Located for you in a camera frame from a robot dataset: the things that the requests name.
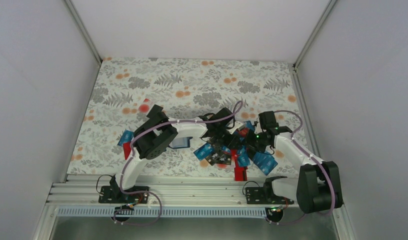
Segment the black visa card pile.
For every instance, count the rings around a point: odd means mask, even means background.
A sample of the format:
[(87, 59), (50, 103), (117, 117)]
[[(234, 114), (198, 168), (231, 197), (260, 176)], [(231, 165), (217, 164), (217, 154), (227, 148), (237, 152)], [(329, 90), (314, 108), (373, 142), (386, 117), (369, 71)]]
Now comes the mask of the black visa card pile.
[(218, 151), (213, 152), (208, 155), (205, 160), (211, 165), (228, 165), (232, 164), (232, 157), (229, 152), (226, 151)]

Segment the red card pile bottom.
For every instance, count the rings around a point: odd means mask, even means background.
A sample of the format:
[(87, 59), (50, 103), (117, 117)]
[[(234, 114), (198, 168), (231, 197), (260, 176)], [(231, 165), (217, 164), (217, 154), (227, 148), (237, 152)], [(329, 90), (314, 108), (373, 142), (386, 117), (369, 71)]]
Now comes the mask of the red card pile bottom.
[(234, 162), (234, 180), (236, 182), (245, 182), (247, 178), (248, 167), (243, 163), (243, 158), (236, 149), (231, 150), (231, 159)]

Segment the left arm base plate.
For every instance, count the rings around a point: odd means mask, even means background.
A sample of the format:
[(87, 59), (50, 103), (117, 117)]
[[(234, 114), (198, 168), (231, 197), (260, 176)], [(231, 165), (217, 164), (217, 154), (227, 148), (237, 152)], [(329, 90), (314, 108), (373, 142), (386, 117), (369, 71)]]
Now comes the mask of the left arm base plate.
[(148, 202), (147, 193), (124, 194), (118, 187), (113, 190), (111, 186), (102, 186), (100, 194), (98, 198), (100, 204), (146, 204)]

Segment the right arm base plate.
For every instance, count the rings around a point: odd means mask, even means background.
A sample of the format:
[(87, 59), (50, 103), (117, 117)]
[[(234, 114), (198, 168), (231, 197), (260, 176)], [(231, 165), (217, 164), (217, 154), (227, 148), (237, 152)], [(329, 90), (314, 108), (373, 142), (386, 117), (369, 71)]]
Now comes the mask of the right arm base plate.
[(294, 200), (277, 196), (267, 195), (263, 187), (246, 187), (243, 190), (248, 205), (293, 205)]

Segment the floral patterned table mat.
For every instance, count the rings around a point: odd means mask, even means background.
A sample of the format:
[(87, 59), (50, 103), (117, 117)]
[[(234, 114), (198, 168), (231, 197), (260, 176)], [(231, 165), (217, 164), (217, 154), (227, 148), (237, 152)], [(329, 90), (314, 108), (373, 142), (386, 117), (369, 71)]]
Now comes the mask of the floral patterned table mat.
[(276, 111), (282, 126), (305, 131), (289, 66), (285, 62), (186, 58), (108, 57), (101, 64), (71, 156), (72, 175), (113, 175), (124, 166), (118, 142), (147, 119), (144, 100), (163, 107), (166, 115), (191, 119), (221, 108), (243, 107), (239, 121), (255, 122), (259, 113)]

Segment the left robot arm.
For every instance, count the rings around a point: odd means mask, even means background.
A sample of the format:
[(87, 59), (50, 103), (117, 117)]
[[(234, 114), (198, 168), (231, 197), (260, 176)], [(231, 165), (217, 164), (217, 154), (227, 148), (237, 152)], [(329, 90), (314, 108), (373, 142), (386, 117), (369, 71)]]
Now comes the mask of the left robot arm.
[(123, 203), (132, 194), (138, 176), (149, 160), (160, 156), (177, 139), (210, 138), (216, 145), (239, 149), (241, 142), (234, 132), (242, 127), (235, 122), (235, 115), (243, 102), (238, 101), (233, 110), (224, 107), (212, 117), (201, 115), (192, 119), (168, 117), (163, 108), (154, 105), (129, 142), (130, 153), (120, 173), (110, 180), (112, 199)]

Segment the navy blue card holder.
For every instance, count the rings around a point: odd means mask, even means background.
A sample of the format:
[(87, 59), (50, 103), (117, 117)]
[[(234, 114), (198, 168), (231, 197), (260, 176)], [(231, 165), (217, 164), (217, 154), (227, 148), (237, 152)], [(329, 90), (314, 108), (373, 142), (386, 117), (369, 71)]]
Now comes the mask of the navy blue card holder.
[(172, 140), (172, 142), (169, 144), (169, 148), (171, 149), (188, 149), (191, 147), (191, 139), (192, 137), (180, 137), (180, 138), (175, 138)]

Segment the blue card pile centre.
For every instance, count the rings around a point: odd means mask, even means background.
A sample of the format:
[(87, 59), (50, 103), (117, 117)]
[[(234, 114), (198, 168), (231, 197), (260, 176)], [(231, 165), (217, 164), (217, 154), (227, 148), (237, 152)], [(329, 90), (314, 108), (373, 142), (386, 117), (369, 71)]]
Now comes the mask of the blue card pile centre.
[(247, 148), (243, 146), (241, 149), (239, 149), (236, 153), (237, 155), (237, 163), (239, 167), (248, 167), (250, 163), (250, 158), (247, 154)]

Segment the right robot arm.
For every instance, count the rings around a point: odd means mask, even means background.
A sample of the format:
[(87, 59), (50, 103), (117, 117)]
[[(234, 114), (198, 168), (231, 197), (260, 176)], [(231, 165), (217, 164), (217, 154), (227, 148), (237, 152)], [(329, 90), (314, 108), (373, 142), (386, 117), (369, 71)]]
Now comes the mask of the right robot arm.
[(305, 214), (323, 212), (326, 215), (342, 207), (338, 165), (314, 155), (295, 138), (296, 130), (279, 125), (275, 114), (275, 111), (265, 111), (258, 115), (262, 131), (249, 131), (246, 135), (247, 155), (263, 173), (268, 174), (275, 165), (266, 148), (272, 147), (289, 160), (298, 171), (298, 177), (268, 177), (260, 189), (263, 200), (274, 204), (283, 197), (297, 203)]

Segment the blue card pile left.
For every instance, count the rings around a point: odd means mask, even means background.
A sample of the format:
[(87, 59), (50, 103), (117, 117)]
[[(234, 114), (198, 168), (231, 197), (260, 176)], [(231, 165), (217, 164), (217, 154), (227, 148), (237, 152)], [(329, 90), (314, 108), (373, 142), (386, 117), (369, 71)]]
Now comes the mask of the blue card pile left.
[(204, 145), (199, 147), (197, 150), (195, 150), (193, 154), (199, 161), (202, 161), (206, 157), (210, 156), (214, 151), (215, 151), (214, 147), (210, 143), (205, 143)]

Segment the aluminium rail frame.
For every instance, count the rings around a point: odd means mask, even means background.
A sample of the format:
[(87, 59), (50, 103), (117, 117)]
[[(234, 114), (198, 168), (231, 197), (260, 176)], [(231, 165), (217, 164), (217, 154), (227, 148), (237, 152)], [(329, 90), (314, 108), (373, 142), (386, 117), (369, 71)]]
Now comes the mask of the aluminium rail frame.
[[(109, 185), (109, 176), (68, 175), (65, 182), (51, 185), (46, 203), (49, 205), (98, 205), (98, 190)], [(262, 186), (264, 178), (252, 177), (249, 183), (229, 177), (180, 177), (141, 175), (137, 185), (154, 193), (146, 206), (157, 207), (246, 207), (243, 191)]]

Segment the red card left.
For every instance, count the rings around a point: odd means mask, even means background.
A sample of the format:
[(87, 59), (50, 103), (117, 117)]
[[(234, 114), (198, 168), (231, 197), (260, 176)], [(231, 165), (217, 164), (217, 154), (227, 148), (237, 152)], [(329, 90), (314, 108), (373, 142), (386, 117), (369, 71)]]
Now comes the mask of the red card left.
[(129, 158), (129, 156), (131, 155), (131, 146), (130, 146), (130, 142), (125, 142), (123, 145), (123, 153), (124, 153), (124, 159), (127, 160)]

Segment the blue card pile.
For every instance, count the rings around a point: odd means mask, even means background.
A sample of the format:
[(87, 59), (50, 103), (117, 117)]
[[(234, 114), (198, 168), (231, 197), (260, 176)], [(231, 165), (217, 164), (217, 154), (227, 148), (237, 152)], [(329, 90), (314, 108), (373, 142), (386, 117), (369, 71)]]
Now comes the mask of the blue card pile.
[(204, 145), (199, 147), (197, 150), (195, 150), (193, 154), (199, 161), (202, 161), (206, 157), (210, 156), (214, 151), (215, 151), (214, 147), (210, 143), (205, 143)]
[(251, 160), (265, 176), (268, 176), (278, 165), (274, 156), (267, 151), (255, 153)]
[(239, 149), (236, 153), (237, 155), (237, 163), (239, 167), (248, 167), (250, 163), (250, 158), (247, 154), (247, 148), (243, 146), (241, 149)]

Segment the blue card pile right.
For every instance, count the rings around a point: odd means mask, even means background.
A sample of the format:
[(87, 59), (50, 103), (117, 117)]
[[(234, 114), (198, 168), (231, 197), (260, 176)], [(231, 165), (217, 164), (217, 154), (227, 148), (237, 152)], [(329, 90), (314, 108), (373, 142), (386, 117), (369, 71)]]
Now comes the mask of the blue card pile right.
[(267, 151), (255, 153), (251, 160), (265, 176), (268, 176), (278, 165), (274, 156)]

